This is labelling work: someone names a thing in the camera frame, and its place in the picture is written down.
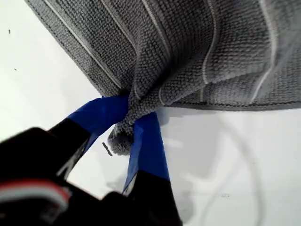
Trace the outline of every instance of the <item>red stripe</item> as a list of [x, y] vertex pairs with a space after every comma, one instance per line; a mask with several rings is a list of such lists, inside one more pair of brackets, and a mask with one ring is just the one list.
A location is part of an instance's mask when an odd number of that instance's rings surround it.
[[44, 180], [44, 179], [22, 179], [17, 181], [9, 181], [6, 183], [1, 183], [0, 190], [21, 188], [21, 187], [32, 187], [32, 186], [47, 187], [52, 190], [55, 190], [66, 201], [68, 201], [70, 198], [70, 195], [61, 186], [55, 184], [50, 180]]

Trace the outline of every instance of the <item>white surface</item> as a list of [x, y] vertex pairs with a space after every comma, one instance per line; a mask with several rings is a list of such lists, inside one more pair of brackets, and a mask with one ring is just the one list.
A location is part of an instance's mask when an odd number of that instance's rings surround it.
[[[0, 1], [0, 139], [32, 126], [48, 129], [96, 97], [27, 5]], [[158, 114], [187, 225], [300, 225], [301, 110]], [[110, 157], [101, 145], [108, 133], [69, 177], [96, 197], [121, 189], [126, 176], [128, 158]]]

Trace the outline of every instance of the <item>towel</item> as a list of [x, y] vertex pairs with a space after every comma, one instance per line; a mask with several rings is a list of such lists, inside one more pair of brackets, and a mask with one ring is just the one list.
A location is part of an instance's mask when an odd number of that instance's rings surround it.
[[300, 0], [26, 1], [101, 95], [129, 93], [114, 153], [129, 154], [134, 122], [163, 106], [301, 105]]

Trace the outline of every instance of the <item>gray towel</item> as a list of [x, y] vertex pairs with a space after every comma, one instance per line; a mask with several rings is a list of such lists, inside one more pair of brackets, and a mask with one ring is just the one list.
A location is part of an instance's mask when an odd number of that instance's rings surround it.
[[129, 92], [109, 137], [117, 154], [162, 106], [300, 107], [301, 0], [27, 2], [101, 95]]

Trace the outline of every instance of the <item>white stripe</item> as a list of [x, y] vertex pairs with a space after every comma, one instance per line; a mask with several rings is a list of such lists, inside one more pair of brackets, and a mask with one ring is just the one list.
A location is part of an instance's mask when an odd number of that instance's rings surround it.
[[122, 88], [121, 84], [117, 79], [114, 77], [113, 73], [110, 69], [105, 65], [104, 62], [99, 62], [98, 59], [94, 56], [90, 48], [87, 44], [74, 32], [74, 30], [69, 26], [69, 24], [63, 19], [63, 17], [56, 11], [56, 9], [49, 3], [48, 0], [44, 0], [46, 5], [55, 13], [55, 15], [61, 20], [61, 22], [66, 26], [66, 28], [70, 31], [70, 33], [74, 36], [74, 38], [81, 44], [81, 46], [87, 51], [87, 53], [93, 58], [93, 60], [100, 66], [100, 68], [108, 75], [108, 77], [115, 83], [118, 88]]
[[159, 96], [159, 100], [160, 100], [161, 104], [164, 106], [165, 103], [163, 102], [162, 97], [161, 97], [161, 90], [162, 90], [162, 86], [159, 89], [158, 96]]
[[56, 190], [45, 187], [45, 186], [30, 186], [20, 188], [9, 188], [0, 191], [0, 203], [11, 202], [26, 198], [45, 198], [47, 200], [55, 202], [63, 210], [67, 209], [68, 202], [64, 200], [61, 194]]
[[271, 49], [271, 56], [270, 56], [270, 66], [269, 69], [264, 73], [264, 75], [260, 78], [258, 85], [251, 97], [250, 103], [253, 103], [255, 98], [258, 95], [259, 89], [262, 86], [263, 82], [266, 78], [270, 75], [272, 70], [275, 67], [275, 58], [276, 58], [276, 51], [277, 51], [277, 27], [275, 26], [273, 19], [270, 17], [268, 12], [268, 7], [265, 0], [259, 0], [260, 7], [262, 9], [262, 13], [264, 15], [264, 19], [266, 21], [268, 31], [269, 31], [269, 41], [270, 41], [270, 49]]
[[163, 42], [163, 45], [165, 47], [166, 53], [167, 53], [167, 60], [170, 60], [171, 57], [171, 50], [170, 50], [170, 46], [169, 46], [169, 42], [167, 40], [167, 36], [165, 34], [165, 31], [163, 30], [161, 24], [159, 21], [156, 20], [154, 13], [152, 12], [149, 4], [147, 3], [147, 0], [142, 0], [142, 3], [147, 11], [147, 13], [150, 16], [150, 19], [152, 20], [153, 24], [155, 25], [158, 34]]
[[131, 45], [132, 45], [133, 49], [135, 50], [135, 52], [137, 53], [134, 38], [132, 37], [130, 31], [127, 29], [125, 24], [122, 22], [122, 20], [118, 16], [118, 14], [115, 11], [115, 9], [113, 8], [113, 6], [110, 4], [110, 2], [108, 0], [101, 0], [101, 2], [103, 4], [103, 6], [106, 8], [106, 10], [109, 12], [110, 16], [113, 18], [113, 20], [115, 21], [115, 23], [117, 24], [119, 29], [122, 31], [124, 36], [131, 43]]
[[207, 55], [204, 59], [203, 67], [202, 67], [202, 75], [203, 75], [203, 80], [204, 80], [205, 84], [208, 84], [208, 79], [207, 79], [207, 76], [206, 76], [207, 61], [208, 61], [208, 58], [209, 58], [209, 56], [210, 56], [210, 54], [213, 50], [215, 40], [216, 40], [216, 32], [217, 32], [217, 22], [216, 22], [216, 15], [215, 15], [215, 12], [214, 12], [214, 8], [213, 8], [211, 0], [207, 0], [207, 2], [208, 2], [208, 5], [209, 5], [209, 8], [210, 8], [212, 21], [213, 21], [213, 37], [212, 37], [212, 42], [211, 42], [210, 48], [209, 48], [209, 50], [207, 52]]

